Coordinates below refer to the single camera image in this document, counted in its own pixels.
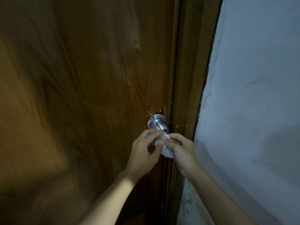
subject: door frame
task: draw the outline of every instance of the door frame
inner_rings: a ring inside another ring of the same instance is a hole
[[[170,132],[193,140],[222,0],[175,0],[168,118]],[[164,224],[176,225],[184,178],[165,158]]]

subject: door knob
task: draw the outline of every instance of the door knob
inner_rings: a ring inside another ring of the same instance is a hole
[[[147,122],[147,125],[149,129],[163,130],[167,134],[170,132],[168,119],[165,115],[162,114],[155,114],[152,117],[150,117]]]

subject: white wall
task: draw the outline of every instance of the white wall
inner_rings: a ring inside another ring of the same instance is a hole
[[[300,224],[299,6],[223,1],[194,140],[200,164],[260,224]],[[186,181],[178,224],[207,216]]]

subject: white tissue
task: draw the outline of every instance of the white tissue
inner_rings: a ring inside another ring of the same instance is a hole
[[[165,133],[164,136],[170,139],[168,134]],[[155,141],[155,146],[159,142],[161,142],[161,139],[158,139]],[[161,152],[161,154],[164,155],[165,157],[174,158],[172,150],[169,147],[167,147],[166,145],[163,145],[163,151]]]

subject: wood grain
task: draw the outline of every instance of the wood grain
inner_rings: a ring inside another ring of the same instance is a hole
[[[149,115],[167,113],[173,8],[0,0],[1,223],[74,224],[126,167]],[[161,222],[163,168],[137,184],[118,223]]]
[[[171,132],[193,140],[221,0],[181,0]],[[167,161],[164,217],[175,225],[184,178]]]

